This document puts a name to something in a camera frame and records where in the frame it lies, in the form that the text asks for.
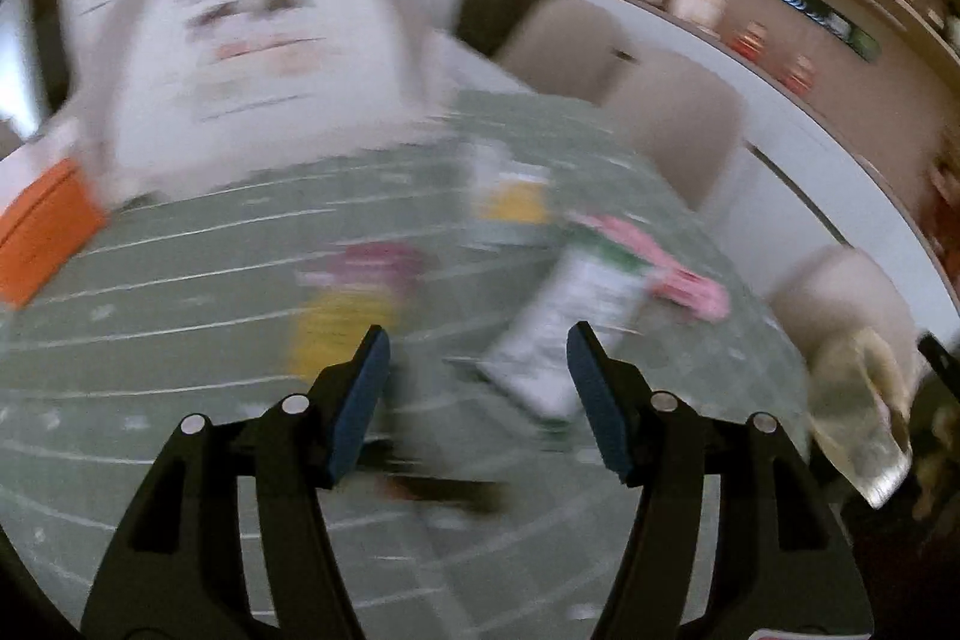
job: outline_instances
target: silver screw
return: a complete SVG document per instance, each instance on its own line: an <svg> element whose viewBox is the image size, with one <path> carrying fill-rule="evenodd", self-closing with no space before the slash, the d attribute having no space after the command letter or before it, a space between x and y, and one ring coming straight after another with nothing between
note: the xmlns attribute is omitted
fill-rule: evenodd
<svg viewBox="0 0 960 640"><path fill-rule="evenodd" d="M280 405L280 408L288 415L300 415L301 413L305 413L308 407L310 407L310 400L301 393L288 396L283 400L283 404Z"/></svg>
<svg viewBox="0 0 960 640"><path fill-rule="evenodd" d="M184 434L197 434L197 432L202 432L205 426L206 419L203 415L194 413L193 415L187 415L186 418L181 421L181 432Z"/></svg>
<svg viewBox="0 0 960 640"><path fill-rule="evenodd" d="M776 418L770 413L757 413L754 416L754 426L763 434L773 434L776 432Z"/></svg>
<svg viewBox="0 0 960 640"><path fill-rule="evenodd" d="M650 404L654 405L654 410L659 410L661 413L673 413L677 408L677 397L666 391L656 391L650 397Z"/></svg>

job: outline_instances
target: orange box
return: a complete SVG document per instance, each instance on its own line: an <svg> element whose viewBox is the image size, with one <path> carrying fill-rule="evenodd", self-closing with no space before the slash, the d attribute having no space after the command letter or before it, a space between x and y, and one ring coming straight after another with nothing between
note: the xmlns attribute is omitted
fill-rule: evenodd
<svg viewBox="0 0 960 640"><path fill-rule="evenodd" d="M74 161L43 172L0 215L0 299L23 308L106 225Z"/></svg>

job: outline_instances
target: table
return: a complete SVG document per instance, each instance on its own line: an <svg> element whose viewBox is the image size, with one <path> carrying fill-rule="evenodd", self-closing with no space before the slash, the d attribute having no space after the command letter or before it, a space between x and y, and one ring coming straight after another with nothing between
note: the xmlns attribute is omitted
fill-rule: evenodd
<svg viewBox="0 0 960 640"><path fill-rule="evenodd" d="M506 140L551 167L558 207L634 220L722 282L726 321L663 325L619 357L651 387L714 416L778 415L805 448L805 370L769 311L695 215L583 102L463 92L450 124ZM347 590L371 640L586 638L613 582L637 492L600 464L583 421L569 451L449 356L475 356L549 273L556 249L461 247L458 140L265 172L198 199L115 215L3 330L0 523L41 587L74 621L110 534L151 459L187 413L257 415L304 388L284 374L300 261L370 239L430 259L395 354L410 369L401 415L435 474L502 480L508 510L485 519L380 496L354 477L322 496ZM251 606L272 619L253 483L240 485ZM715 535L704 504L688 616L702 612Z"/></svg>

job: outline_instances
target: digital display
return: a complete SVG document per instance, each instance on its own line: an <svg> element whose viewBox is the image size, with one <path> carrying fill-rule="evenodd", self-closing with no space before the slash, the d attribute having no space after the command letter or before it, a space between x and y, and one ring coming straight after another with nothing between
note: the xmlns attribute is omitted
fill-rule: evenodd
<svg viewBox="0 0 960 640"><path fill-rule="evenodd" d="M806 15L817 25L829 30L867 63L880 57L880 44L863 28L845 18L832 6L821 0L781 0Z"/></svg>

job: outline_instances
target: green tablecloth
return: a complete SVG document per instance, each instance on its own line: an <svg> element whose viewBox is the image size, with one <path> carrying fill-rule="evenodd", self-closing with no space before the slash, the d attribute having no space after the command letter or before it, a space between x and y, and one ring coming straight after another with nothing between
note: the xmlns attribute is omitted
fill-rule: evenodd
<svg viewBox="0 0 960 640"><path fill-rule="evenodd" d="M661 324L619 357L654 389L712 416L778 415L805 450L805 370L649 162L620 148L592 106L465 92L450 124L551 167L563 209L636 221L722 282L724 322ZM301 381L284 374L296 265L336 247L402 239L429 268L395 352L400 413L437 475L502 480L505 514L477 520L381 497L364 477L322 496L344 580L371 637L586 638L613 583L637 492L599 463L586 424L568 453L444 357L476 356L534 295L559 249L462 247L459 140L323 160L173 204L115 215L29 309L0 356L0 523L37 581L77 621L128 500L176 423L257 415ZM240 486L251 606L272 619L253 486ZM717 503L715 482L704 519ZM688 615L702 610L709 538Z"/></svg>

